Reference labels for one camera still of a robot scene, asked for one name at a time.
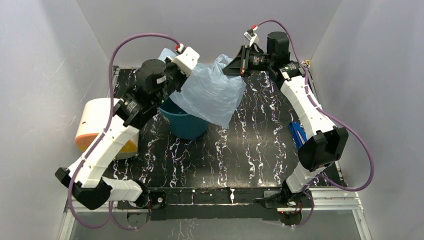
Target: white wall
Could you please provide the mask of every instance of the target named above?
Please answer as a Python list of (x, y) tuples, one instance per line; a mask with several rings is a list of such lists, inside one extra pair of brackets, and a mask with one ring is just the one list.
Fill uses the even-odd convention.
[(80, 155), (108, 59), (74, 0), (1, 1), (0, 56), (0, 238), (56, 239), (67, 189), (54, 174)]
[[(341, 0), (77, 0), (97, 39), (110, 57), (123, 39), (143, 32), (175, 37), (200, 54), (203, 63), (219, 54), (235, 57), (247, 43), (243, 33), (253, 24), (277, 19), (296, 40), (302, 59), (310, 59)], [(281, 31), (275, 23), (258, 30), (260, 46), (266, 49), (267, 34)], [(173, 48), (166, 39), (136, 40), (116, 57), (121, 67), (137, 67), (157, 58), (163, 48)]]
[[(343, 0), (312, 57), (325, 110), (356, 129), (375, 157), (359, 193), (373, 239), (424, 239), (424, 1)], [(340, 161), (349, 183), (369, 174), (351, 135)]]

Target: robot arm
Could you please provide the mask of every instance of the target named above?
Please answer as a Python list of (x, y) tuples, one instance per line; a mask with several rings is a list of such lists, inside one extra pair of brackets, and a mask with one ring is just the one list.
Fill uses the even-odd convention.
[(249, 45), (242, 45), (236, 58), (223, 69), (226, 75), (248, 77), (252, 71), (266, 71), (269, 79), (288, 98), (296, 111), (306, 133), (304, 144), (298, 149), (299, 163), (294, 172), (283, 182), (280, 197), (272, 201), (297, 203), (304, 197), (303, 190), (310, 181), (325, 168), (339, 160), (348, 139), (344, 127), (338, 128), (317, 108), (317, 99), (310, 95), (317, 106), (313, 106), (305, 94), (306, 73), (300, 63), (290, 61), (289, 38), (285, 32), (275, 31), (267, 36), (266, 52), (256, 44), (253, 26), (244, 35)]
[(72, 186), (72, 195), (90, 210), (108, 201), (130, 201), (139, 207), (149, 202), (149, 190), (137, 180), (117, 180), (102, 177), (108, 165), (121, 148), (157, 114), (160, 106), (171, 93), (181, 91), (181, 87), (196, 66), (199, 54), (191, 47), (182, 44), (176, 49), (175, 58), (167, 57), (163, 62), (158, 59), (145, 61), (135, 72), (136, 81), (113, 108), (110, 128), (103, 139), (87, 157), (91, 143), (77, 161), (68, 168), (59, 168), (55, 176), (66, 187), (77, 166), (85, 160)]

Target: teal bucket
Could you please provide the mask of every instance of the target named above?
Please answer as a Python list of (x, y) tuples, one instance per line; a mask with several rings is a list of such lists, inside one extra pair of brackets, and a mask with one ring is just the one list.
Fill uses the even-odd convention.
[(194, 141), (208, 129), (209, 122), (186, 113), (171, 98), (159, 107), (159, 111), (171, 133), (180, 139)]

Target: glass panel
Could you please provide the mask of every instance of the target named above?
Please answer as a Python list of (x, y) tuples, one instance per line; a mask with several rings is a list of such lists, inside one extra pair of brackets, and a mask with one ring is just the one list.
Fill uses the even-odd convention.
[[(308, 211), (303, 211), (304, 219)], [(80, 212), (86, 221), (96, 224), (105, 220), (106, 212)], [(121, 224), (127, 224), (126, 212), (115, 212)], [(132, 215), (130, 223), (145, 221), (146, 215)], [(172, 219), (151, 221), (138, 231), (117, 227), (112, 221), (100, 229), (88, 229), (75, 222), (72, 240), (360, 240), (351, 210), (321, 210), (313, 213), (310, 221), (292, 230), (278, 221), (248, 219)]]

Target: black table surface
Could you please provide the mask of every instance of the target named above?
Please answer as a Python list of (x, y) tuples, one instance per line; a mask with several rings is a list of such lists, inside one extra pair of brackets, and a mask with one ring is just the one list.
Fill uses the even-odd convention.
[[(114, 96), (135, 81), (134, 69), (120, 69)], [(249, 77), (229, 128), (209, 124), (194, 141), (175, 137), (158, 114), (140, 130), (138, 156), (115, 160), (104, 173), (138, 179), (150, 188), (279, 187), (298, 164), (289, 123), (299, 122), (289, 100), (264, 72)], [(324, 174), (345, 185), (336, 166)], [(329, 186), (319, 179), (315, 186)]]

